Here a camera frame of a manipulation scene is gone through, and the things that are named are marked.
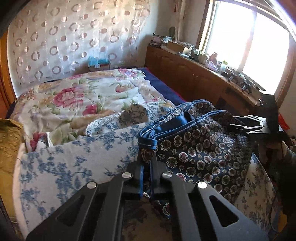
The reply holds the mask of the person's right hand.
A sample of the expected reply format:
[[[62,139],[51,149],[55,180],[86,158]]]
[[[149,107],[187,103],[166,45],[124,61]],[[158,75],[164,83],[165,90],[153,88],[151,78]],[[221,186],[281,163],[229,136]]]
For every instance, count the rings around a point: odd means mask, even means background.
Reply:
[[[274,161],[287,167],[295,167],[295,152],[293,152],[284,141],[281,142],[259,142],[259,160],[266,164]]]

